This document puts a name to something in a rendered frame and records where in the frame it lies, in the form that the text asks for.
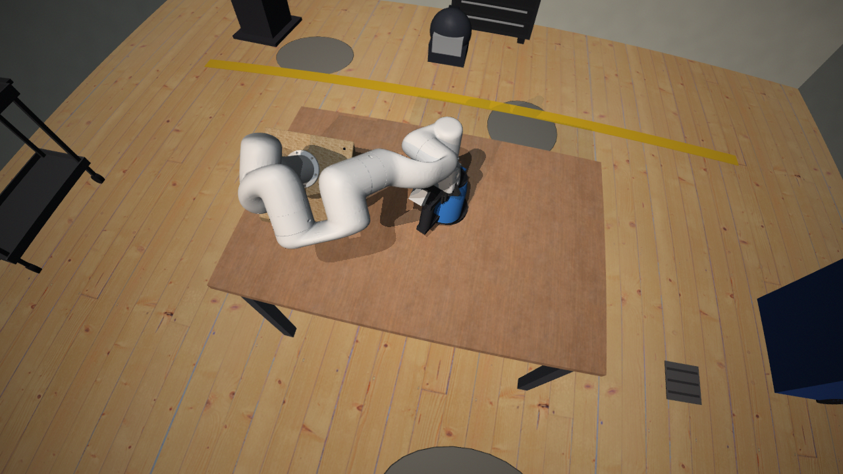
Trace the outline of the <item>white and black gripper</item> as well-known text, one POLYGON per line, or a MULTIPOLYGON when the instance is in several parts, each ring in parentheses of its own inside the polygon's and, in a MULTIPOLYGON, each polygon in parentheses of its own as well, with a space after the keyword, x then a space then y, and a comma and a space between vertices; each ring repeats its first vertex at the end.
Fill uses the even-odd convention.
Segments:
POLYGON ((443 204, 443 202, 447 202, 447 200, 449 200, 449 197, 460 197, 460 188, 458 188, 458 185, 460 185, 460 168, 456 167, 454 173, 449 175, 447 179, 433 185, 430 188, 430 191, 432 192, 435 187, 439 187, 439 189, 443 191, 443 195, 441 197, 441 204, 443 204))

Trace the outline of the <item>blue kettle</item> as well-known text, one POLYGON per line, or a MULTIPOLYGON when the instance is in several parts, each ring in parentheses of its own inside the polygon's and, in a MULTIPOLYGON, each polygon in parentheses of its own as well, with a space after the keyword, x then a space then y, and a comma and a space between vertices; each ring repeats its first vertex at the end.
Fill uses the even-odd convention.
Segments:
POLYGON ((450 225, 454 224, 454 222, 460 218, 464 199, 466 199, 468 183, 466 168, 463 166, 460 168, 461 177, 460 185, 458 185, 461 192, 460 197, 449 197, 447 202, 443 202, 443 204, 441 204, 443 191, 441 191, 439 187, 435 187, 435 189, 430 193, 427 201, 425 201, 425 206, 422 206, 419 225, 416 228, 420 233, 425 235, 425 233, 427 233, 434 224, 450 225))

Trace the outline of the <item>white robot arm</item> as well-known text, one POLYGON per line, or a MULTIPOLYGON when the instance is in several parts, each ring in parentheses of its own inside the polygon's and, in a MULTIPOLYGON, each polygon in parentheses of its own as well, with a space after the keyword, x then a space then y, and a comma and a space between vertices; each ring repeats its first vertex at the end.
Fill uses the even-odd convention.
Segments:
POLYGON ((412 188, 409 200, 425 206, 430 188, 462 165, 462 133, 459 120, 441 117, 404 137, 402 150, 409 158, 375 148, 329 165, 320 175, 312 153, 297 150, 282 158, 276 137, 250 133, 240 145, 238 200, 251 213, 267 213, 278 244, 287 249, 342 239, 367 228, 366 197, 385 187, 412 188), (327 220, 315 222, 304 187, 318 177, 327 220))

